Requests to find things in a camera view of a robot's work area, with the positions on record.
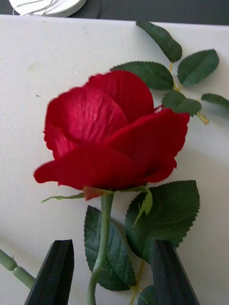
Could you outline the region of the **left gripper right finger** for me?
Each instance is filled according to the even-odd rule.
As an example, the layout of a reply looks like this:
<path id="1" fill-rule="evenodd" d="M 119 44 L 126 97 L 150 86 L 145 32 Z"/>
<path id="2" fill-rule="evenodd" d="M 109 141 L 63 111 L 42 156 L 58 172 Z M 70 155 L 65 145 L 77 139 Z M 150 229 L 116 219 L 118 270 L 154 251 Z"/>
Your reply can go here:
<path id="1" fill-rule="evenodd" d="M 199 304 L 177 251 L 170 242 L 154 241 L 150 264 L 159 305 Z"/>

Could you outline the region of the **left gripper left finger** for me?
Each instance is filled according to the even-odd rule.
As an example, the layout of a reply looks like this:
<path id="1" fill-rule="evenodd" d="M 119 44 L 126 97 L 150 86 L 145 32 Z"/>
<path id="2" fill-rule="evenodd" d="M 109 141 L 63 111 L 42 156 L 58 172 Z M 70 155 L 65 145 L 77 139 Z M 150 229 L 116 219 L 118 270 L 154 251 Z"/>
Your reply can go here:
<path id="1" fill-rule="evenodd" d="M 43 261 L 25 304 L 68 304 L 73 271 L 73 241 L 71 239 L 54 241 Z"/>

